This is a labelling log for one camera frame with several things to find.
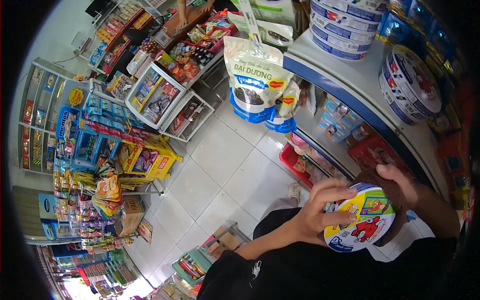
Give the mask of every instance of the red cow logo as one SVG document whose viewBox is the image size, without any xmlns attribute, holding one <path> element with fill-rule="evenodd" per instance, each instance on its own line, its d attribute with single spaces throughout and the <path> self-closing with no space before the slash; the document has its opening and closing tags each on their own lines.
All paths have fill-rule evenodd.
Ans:
<svg viewBox="0 0 480 300">
<path fill-rule="evenodd" d="M 393 81 L 393 78 L 391 76 L 388 77 L 388 85 L 391 88 L 396 87 L 395 81 Z"/>
<path fill-rule="evenodd" d="M 380 219 L 379 216 L 376 216 L 374 218 L 369 217 L 365 220 L 365 222 L 358 223 L 357 229 L 352 231 L 352 236 L 357 237 L 357 239 L 354 240 L 355 243 L 357 242 L 366 242 L 368 239 L 375 233 L 375 231 L 378 228 L 378 225 L 383 221 L 383 219 Z"/>
<path fill-rule="evenodd" d="M 417 80 L 419 87 L 427 94 L 429 100 L 433 100 L 435 94 L 433 92 L 433 87 L 430 81 L 427 79 L 427 77 L 420 68 L 413 67 L 413 71 L 415 72 L 414 77 L 415 80 Z"/>
<path fill-rule="evenodd" d="M 334 12 L 327 12 L 327 18 L 332 21 L 337 21 L 338 14 Z"/>
<path fill-rule="evenodd" d="M 396 66 L 394 61 L 392 61 L 392 63 L 390 64 L 390 69 L 392 70 L 393 73 L 398 71 L 398 67 Z"/>
</svg>

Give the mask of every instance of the shoe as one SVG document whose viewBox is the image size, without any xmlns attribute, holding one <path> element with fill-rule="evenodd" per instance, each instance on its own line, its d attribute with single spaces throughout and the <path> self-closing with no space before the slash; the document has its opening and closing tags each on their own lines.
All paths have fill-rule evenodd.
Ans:
<svg viewBox="0 0 480 300">
<path fill-rule="evenodd" d="M 290 185 L 288 189 L 288 198 L 296 198 L 297 205 L 300 203 L 300 184 L 295 182 L 294 184 Z"/>
</svg>

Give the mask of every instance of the cardboard box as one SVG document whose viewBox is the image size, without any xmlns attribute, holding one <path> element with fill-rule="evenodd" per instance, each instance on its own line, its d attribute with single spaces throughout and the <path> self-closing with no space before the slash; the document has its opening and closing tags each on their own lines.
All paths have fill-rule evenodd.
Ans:
<svg viewBox="0 0 480 300">
<path fill-rule="evenodd" d="M 124 196 L 121 221 L 117 220 L 115 222 L 117 235 L 126 236 L 134 233 L 144 214 L 144 208 L 137 196 Z"/>
<path fill-rule="evenodd" d="M 225 231 L 225 228 L 220 227 L 220 228 L 217 229 L 217 230 L 215 231 L 215 233 L 213 234 L 214 237 L 217 237 L 217 236 L 220 235 L 220 233 L 222 233 L 223 231 Z M 241 244 L 241 241 L 238 240 L 236 237 L 234 237 L 230 232 L 225 233 L 225 234 L 220 238 L 220 242 L 222 242 L 222 244 L 224 244 L 227 248 L 229 248 L 229 249 L 232 250 L 232 251 L 235 251 L 235 249 Z"/>
</svg>

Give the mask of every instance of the floor tile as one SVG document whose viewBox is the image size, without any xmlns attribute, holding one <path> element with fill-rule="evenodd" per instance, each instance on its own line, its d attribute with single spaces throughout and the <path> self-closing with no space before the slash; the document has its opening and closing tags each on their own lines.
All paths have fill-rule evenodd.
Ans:
<svg viewBox="0 0 480 300">
<path fill-rule="evenodd" d="M 398 234 L 391 240 L 389 241 L 386 245 L 383 247 L 377 247 L 378 250 L 380 250 L 381 253 L 383 253 L 386 257 L 390 257 L 390 254 L 392 254 L 393 250 L 397 247 L 397 245 L 400 243 L 402 240 L 403 236 L 406 234 L 408 231 L 408 228 L 410 227 L 411 223 L 405 223 L 403 224 L 402 229 L 398 232 Z"/>
<path fill-rule="evenodd" d="M 378 250 L 377 247 L 375 246 L 370 246 L 370 247 L 367 247 L 368 249 L 368 252 L 370 252 L 370 254 L 372 255 L 372 257 L 376 260 L 376 261 L 379 261 L 379 262 L 384 262 L 384 263 L 387 263 L 390 261 L 390 259 L 388 257 L 386 257 L 383 253 L 380 252 L 380 250 Z"/>
<path fill-rule="evenodd" d="M 209 235 L 207 235 L 197 223 L 194 223 L 177 243 L 177 246 L 183 252 L 187 252 L 196 246 L 201 246 L 208 239 L 208 237 Z"/>
<path fill-rule="evenodd" d="M 310 198 L 310 190 L 305 189 L 302 185 L 300 185 L 300 203 L 299 207 L 303 207 L 305 203 L 307 203 L 308 199 Z"/>
<path fill-rule="evenodd" d="M 430 227 L 425 223 L 422 219 L 416 218 L 415 220 L 412 221 L 415 226 L 417 226 L 418 230 L 422 234 L 424 238 L 434 238 L 435 235 L 433 234 L 433 231 L 430 229 Z"/>
<path fill-rule="evenodd" d="M 197 219 L 220 187 L 193 160 L 189 159 L 170 190 L 185 210 Z"/>
<path fill-rule="evenodd" d="M 197 132 L 195 132 L 195 134 L 188 141 L 188 143 L 181 142 L 181 141 L 179 142 L 182 148 L 185 149 L 189 155 L 192 155 L 192 153 L 195 151 L 198 144 L 200 144 L 202 139 L 205 137 L 205 135 L 207 134 L 210 127 L 212 127 L 215 120 L 216 118 L 214 116 L 210 116 L 205 121 L 205 123 L 203 123 L 202 126 L 197 130 Z"/>
<path fill-rule="evenodd" d="M 230 108 L 225 109 L 219 119 L 252 145 L 256 145 L 268 130 L 263 123 L 249 123 L 237 116 L 231 105 Z"/>
<path fill-rule="evenodd" d="M 396 259 L 403 251 L 410 247 L 415 240 L 418 239 L 423 239 L 423 236 L 418 230 L 417 226 L 414 223 L 411 223 L 402 240 L 398 243 L 388 258 L 390 260 Z"/>
<path fill-rule="evenodd" d="M 288 188 L 294 182 L 273 161 L 253 149 L 225 184 L 224 191 L 250 215 L 260 220 L 275 199 L 288 195 Z"/>
<path fill-rule="evenodd" d="M 219 186 L 224 186 L 252 149 L 250 143 L 216 120 L 192 158 Z"/>
<path fill-rule="evenodd" d="M 224 190 L 220 190 L 213 201 L 197 219 L 205 233 L 212 235 L 221 225 L 226 227 L 238 222 L 238 228 L 249 236 L 258 224 L 249 213 L 241 208 Z"/>
<path fill-rule="evenodd" d="M 138 239 L 138 241 L 135 242 L 138 242 L 137 252 L 152 266 L 151 271 L 153 272 L 172 250 L 173 246 L 175 246 L 175 242 L 156 220 L 155 216 L 152 220 L 148 220 L 148 222 L 153 227 L 151 244 L 148 244 L 143 239 Z"/>
<path fill-rule="evenodd" d="M 179 259 L 182 254 L 183 251 L 175 245 L 162 263 L 149 276 L 148 281 L 150 281 L 154 287 L 160 286 L 167 278 L 173 275 L 175 270 L 172 268 L 172 263 Z"/>
<path fill-rule="evenodd" d="M 175 243 L 178 243 L 195 222 L 171 191 L 165 195 L 155 212 L 155 217 Z"/>
<path fill-rule="evenodd" d="M 170 177 L 162 179 L 165 186 L 167 188 L 170 188 L 185 163 L 190 159 L 190 155 L 185 149 L 183 149 L 183 147 L 179 144 L 177 140 L 170 138 L 168 144 L 170 145 L 170 147 L 172 147 L 173 151 L 175 151 L 178 156 L 181 156 L 183 158 L 182 161 L 175 161 L 172 167 L 168 170 L 168 172 L 170 173 Z"/>
<path fill-rule="evenodd" d="M 142 272 L 142 275 L 145 278 L 148 278 L 156 268 L 156 266 L 152 266 L 150 262 L 145 261 L 145 257 L 140 253 L 138 249 L 135 250 L 133 255 L 130 255 L 130 258 L 135 263 L 140 272 Z"/>
<path fill-rule="evenodd" d="M 280 161 L 278 155 L 282 151 L 283 147 L 287 143 L 285 135 L 272 130 L 268 130 L 265 135 L 260 139 L 255 148 L 260 150 L 266 157 L 271 159 L 279 167 L 281 167 L 286 173 L 288 173 L 295 180 L 299 180 L 299 177 L 295 175 L 284 163 Z"/>
</svg>

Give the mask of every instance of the brown cloth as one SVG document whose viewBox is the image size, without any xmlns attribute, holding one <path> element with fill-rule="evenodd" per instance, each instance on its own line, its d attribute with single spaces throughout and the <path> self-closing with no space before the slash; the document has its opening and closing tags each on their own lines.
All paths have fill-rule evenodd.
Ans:
<svg viewBox="0 0 480 300">
<path fill-rule="evenodd" d="M 355 178 L 352 184 L 360 182 L 371 183 L 381 187 L 392 203 L 393 210 L 395 211 L 395 219 L 384 236 L 374 243 L 374 245 L 378 247 L 384 246 L 399 233 L 403 224 L 407 222 L 408 209 L 404 205 L 405 196 L 395 181 L 383 179 L 374 168 L 364 170 Z"/>
</svg>

